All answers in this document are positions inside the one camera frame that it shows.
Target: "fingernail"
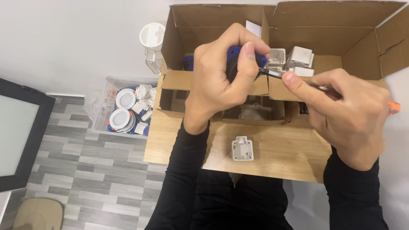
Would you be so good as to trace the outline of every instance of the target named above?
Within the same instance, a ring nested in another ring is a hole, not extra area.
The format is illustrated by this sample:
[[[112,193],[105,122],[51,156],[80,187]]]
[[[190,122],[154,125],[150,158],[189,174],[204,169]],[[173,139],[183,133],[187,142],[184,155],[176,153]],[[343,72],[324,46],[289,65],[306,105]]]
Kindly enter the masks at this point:
[[[290,84],[296,80],[298,80],[298,78],[300,78],[297,74],[291,72],[291,71],[287,71],[284,75],[283,75],[283,82]]]
[[[246,55],[249,58],[254,58],[254,43],[249,41],[245,44]]]

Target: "clear plastic bin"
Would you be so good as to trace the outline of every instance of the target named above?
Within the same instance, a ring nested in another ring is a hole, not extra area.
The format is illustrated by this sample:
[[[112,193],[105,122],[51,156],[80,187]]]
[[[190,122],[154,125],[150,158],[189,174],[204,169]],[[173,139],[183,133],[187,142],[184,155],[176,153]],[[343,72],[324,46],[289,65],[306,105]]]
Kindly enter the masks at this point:
[[[150,77],[123,77],[123,76],[107,76],[106,85],[103,91],[101,101],[99,102],[98,115],[95,122],[92,124],[91,131],[94,133],[103,133],[116,136],[123,136],[129,138],[147,139],[147,136],[129,133],[116,133],[108,131],[108,121],[112,112],[114,111],[115,96],[118,90],[141,84],[150,84],[152,87],[157,87],[157,78]]]

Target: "white paper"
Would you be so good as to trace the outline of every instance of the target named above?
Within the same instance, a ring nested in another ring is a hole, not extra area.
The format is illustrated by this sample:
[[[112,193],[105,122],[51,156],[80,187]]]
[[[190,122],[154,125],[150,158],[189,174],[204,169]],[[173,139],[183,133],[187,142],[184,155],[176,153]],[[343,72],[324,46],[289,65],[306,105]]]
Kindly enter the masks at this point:
[[[246,29],[261,38],[261,26],[252,22],[246,21]]]

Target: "wooden desk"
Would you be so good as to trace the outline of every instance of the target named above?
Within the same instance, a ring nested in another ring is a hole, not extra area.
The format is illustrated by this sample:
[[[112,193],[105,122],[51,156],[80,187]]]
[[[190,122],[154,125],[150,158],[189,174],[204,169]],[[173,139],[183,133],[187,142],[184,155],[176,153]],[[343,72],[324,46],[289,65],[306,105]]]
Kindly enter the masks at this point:
[[[169,163],[181,118],[160,112],[163,76],[159,77],[144,161]],[[231,142],[247,136],[253,142],[253,161],[233,161]],[[330,145],[315,130],[285,126],[248,126],[212,122],[204,169],[268,176],[290,180],[323,182]]]

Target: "frosted glass panel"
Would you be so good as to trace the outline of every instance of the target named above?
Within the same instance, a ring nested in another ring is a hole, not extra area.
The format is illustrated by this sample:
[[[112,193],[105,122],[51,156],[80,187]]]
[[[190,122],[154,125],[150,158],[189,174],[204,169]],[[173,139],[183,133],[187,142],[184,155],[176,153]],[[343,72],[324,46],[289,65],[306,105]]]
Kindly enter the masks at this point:
[[[38,108],[0,95],[0,176],[15,174]]]

